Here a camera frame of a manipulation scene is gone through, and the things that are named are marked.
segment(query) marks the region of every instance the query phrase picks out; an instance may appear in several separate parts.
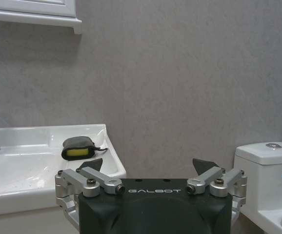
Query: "cabinet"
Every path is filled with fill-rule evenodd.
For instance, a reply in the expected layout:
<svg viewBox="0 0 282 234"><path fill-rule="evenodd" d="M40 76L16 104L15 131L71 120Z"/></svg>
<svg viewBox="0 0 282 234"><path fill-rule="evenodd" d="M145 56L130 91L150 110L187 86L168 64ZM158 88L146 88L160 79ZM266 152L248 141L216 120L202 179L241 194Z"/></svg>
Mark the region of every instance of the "cabinet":
<svg viewBox="0 0 282 234"><path fill-rule="evenodd" d="M72 27L81 34L75 0L0 0L0 20Z"/></svg>

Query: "sink basin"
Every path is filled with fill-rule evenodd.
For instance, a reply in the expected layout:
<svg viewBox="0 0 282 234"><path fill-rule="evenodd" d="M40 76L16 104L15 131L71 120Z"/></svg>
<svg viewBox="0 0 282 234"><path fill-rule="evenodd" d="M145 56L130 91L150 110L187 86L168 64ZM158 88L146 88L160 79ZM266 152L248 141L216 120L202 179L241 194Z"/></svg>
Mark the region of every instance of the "sink basin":
<svg viewBox="0 0 282 234"><path fill-rule="evenodd" d="M91 159L66 161L60 155L62 143L76 136L88 136L108 150ZM57 206L54 175L85 161L103 158L102 173L126 176L104 124L0 128L0 146L0 215Z"/></svg>

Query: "toilet tank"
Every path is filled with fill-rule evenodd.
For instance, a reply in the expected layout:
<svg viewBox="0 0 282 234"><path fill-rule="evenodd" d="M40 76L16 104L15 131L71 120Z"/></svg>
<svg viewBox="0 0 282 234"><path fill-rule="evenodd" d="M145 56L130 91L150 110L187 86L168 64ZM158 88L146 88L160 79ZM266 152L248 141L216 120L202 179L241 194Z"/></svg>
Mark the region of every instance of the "toilet tank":
<svg viewBox="0 0 282 234"><path fill-rule="evenodd" d="M237 147L234 168L248 176L243 213L282 209L282 142Z"/></svg>

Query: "white toilet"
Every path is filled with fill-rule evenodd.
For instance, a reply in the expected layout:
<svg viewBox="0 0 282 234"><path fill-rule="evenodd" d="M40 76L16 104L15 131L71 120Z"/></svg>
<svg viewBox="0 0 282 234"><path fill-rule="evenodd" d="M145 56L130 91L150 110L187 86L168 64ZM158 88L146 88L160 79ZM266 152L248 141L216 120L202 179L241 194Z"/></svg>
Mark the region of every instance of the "white toilet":
<svg viewBox="0 0 282 234"><path fill-rule="evenodd" d="M282 142L236 149L234 168L248 176L241 212L268 234L282 234Z"/></svg>

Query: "sink countertop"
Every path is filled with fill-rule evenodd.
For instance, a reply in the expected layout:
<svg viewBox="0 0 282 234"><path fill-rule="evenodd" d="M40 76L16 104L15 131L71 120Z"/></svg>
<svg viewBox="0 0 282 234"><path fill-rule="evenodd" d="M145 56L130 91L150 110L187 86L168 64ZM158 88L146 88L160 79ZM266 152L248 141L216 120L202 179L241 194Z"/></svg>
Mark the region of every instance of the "sink countertop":
<svg viewBox="0 0 282 234"><path fill-rule="evenodd" d="M90 159L66 161L62 143L77 136L88 136L108 150ZM0 128L0 146L0 215L57 206L55 174L75 170L85 161L103 158L102 173L126 177L104 124Z"/></svg>

